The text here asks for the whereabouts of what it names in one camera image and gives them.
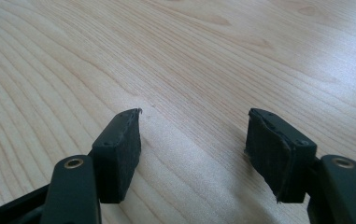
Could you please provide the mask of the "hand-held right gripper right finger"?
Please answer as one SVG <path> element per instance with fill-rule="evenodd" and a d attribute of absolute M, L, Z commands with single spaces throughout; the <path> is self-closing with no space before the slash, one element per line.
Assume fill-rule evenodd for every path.
<path fill-rule="evenodd" d="M 249 111 L 245 153 L 278 202 L 301 203 L 306 195 L 306 171 L 317 145 L 278 115 Z"/>

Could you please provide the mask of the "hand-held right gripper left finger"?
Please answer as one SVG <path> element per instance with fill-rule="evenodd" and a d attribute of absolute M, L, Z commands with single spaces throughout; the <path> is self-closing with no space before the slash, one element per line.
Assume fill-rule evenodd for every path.
<path fill-rule="evenodd" d="M 140 108 L 120 112 L 93 142 L 90 157 L 101 203 L 125 199 L 141 154 L 141 112 Z"/>

